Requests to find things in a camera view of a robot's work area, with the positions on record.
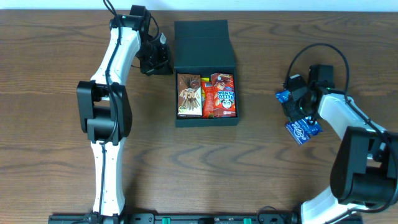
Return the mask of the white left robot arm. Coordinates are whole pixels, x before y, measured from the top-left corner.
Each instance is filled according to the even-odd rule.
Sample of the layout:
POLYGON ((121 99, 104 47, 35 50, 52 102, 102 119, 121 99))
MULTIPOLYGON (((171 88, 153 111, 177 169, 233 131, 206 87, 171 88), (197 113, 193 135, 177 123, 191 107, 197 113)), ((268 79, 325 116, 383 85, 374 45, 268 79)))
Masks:
POLYGON ((155 21, 144 7, 133 5, 119 14, 110 1, 104 5, 113 15, 110 40, 99 69, 76 88, 81 130, 87 135, 95 157, 95 202, 82 223, 124 223, 122 187, 123 149, 132 128, 132 111, 126 81, 134 58, 142 74, 171 75, 170 47, 166 36, 149 33, 155 21))

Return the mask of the blue Eclipse gum pack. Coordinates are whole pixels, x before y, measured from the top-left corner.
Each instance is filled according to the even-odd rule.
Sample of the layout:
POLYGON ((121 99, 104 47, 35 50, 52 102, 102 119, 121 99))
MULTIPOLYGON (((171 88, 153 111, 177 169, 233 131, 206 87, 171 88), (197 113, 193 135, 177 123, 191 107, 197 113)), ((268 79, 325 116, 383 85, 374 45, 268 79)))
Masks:
POLYGON ((309 133, 298 121, 295 121, 293 123, 287 123, 285 127, 298 145, 303 145, 310 140, 309 133))

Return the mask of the red Hello Panda box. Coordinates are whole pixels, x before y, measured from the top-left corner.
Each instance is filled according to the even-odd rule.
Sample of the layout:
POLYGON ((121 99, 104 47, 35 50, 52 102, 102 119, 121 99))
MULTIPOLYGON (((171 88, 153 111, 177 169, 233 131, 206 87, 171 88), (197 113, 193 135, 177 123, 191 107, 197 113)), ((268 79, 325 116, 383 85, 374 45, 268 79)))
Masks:
POLYGON ((214 89, 214 117, 235 117, 236 100, 232 74, 214 73, 211 75, 211 82, 214 89))

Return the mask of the blue Oreo cookie pack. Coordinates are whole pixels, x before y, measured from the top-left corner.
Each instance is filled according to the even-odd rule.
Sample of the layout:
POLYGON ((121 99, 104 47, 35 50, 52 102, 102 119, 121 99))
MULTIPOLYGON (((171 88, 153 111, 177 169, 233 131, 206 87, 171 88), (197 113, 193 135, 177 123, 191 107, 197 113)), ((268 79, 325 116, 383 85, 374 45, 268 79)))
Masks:
MULTIPOLYGON (((278 99, 279 103, 282 105, 282 103, 287 101, 289 92, 287 90, 277 92, 275 94, 275 97, 278 99)), ((303 119, 298 120, 299 123, 301 123, 304 126, 304 129, 309 133, 310 136, 316 136, 319 132, 322 132, 321 126, 318 124, 317 121, 312 121, 311 116, 307 116, 303 119)))

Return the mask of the black gift box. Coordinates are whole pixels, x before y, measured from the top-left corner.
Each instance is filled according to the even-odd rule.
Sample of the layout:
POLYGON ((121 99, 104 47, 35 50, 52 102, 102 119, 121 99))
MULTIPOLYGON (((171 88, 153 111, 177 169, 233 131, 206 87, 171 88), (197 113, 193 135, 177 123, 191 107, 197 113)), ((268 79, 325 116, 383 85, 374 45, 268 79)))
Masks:
POLYGON ((174 27, 174 74, 231 74, 235 102, 239 103, 236 57, 228 21, 176 21, 174 27))

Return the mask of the red snack bag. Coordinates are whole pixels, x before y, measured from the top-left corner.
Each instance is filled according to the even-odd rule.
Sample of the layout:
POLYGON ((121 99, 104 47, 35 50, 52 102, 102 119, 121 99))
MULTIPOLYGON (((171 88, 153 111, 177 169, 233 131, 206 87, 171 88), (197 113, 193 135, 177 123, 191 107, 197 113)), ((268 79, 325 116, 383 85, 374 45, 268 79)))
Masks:
POLYGON ((212 82, 201 82, 202 117, 214 117, 214 88, 212 82))

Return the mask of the brown Pocky box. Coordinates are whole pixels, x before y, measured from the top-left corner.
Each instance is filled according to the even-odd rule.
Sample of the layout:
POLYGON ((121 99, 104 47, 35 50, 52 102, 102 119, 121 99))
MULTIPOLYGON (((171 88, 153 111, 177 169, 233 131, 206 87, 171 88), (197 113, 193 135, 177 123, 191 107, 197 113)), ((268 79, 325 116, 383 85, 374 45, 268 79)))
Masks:
POLYGON ((200 75, 178 73, 177 91, 177 116, 179 118, 201 117, 200 75))

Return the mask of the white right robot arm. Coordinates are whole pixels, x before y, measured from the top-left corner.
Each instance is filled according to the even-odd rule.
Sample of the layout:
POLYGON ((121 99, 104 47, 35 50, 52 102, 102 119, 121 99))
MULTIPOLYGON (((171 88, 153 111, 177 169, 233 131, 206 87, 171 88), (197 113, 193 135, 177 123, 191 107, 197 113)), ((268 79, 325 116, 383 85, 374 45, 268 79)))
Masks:
POLYGON ((288 76, 276 94, 299 145, 321 132, 319 119, 341 139, 329 186, 301 204, 298 223, 338 223, 397 203, 397 135, 366 116, 333 79, 331 65, 312 65, 307 80, 288 76))

